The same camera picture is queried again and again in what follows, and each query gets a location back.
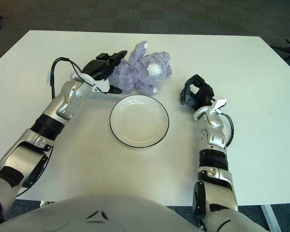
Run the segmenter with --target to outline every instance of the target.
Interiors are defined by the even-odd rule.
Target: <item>plate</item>
[[[144,148],[164,138],[169,129],[169,116],[156,99],[131,95],[113,107],[110,125],[119,141],[131,147]]]

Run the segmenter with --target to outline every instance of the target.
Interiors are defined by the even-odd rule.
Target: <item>gray carpet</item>
[[[290,0],[0,0],[0,14],[0,57],[31,29],[249,35],[282,47],[290,40]],[[6,218],[38,206],[17,200]],[[195,223],[190,207],[169,207]],[[273,209],[282,231],[289,232],[290,204]],[[260,206],[240,211],[268,229]]]

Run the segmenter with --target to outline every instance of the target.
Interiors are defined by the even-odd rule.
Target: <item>purple stuffed animal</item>
[[[123,59],[115,67],[113,74],[108,77],[110,85],[121,88],[123,93],[130,93],[135,87],[141,94],[156,94],[157,88],[154,84],[172,74],[169,65],[171,57],[167,52],[144,56],[146,50],[146,41],[137,44],[129,60]]]

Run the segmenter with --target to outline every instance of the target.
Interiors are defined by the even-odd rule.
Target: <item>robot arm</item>
[[[198,87],[199,91],[194,94],[190,85]],[[212,88],[198,75],[186,82],[180,100],[196,110],[193,118],[199,130],[200,165],[199,181],[193,191],[193,211],[200,228],[210,232],[266,231],[238,212],[226,149],[233,134],[227,142],[220,118],[227,100],[215,97]]]
[[[26,129],[0,160],[0,222],[12,206],[19,190],[30,188],[39,178],[48,160],[47,153],[65,125],[92,92],[120,94],[119,88],[109,85],[112,74],[126,51],[109,56],[100,54],[82,73],[72,75],[61,92],[53,98],[30,129]]]

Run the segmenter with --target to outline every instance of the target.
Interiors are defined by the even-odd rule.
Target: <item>table leg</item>
[[[44,206],[46,206],[46,205],[49,205],[49,204],[51,204],[52,202],[46,202],[46,201],[41,201],[41,203],[40,203],[40,208],[42,208],[42,207],[44,207]]]
[[[266,222],[271,232],[281,232],[278,221],[270,204],[261,205]]]

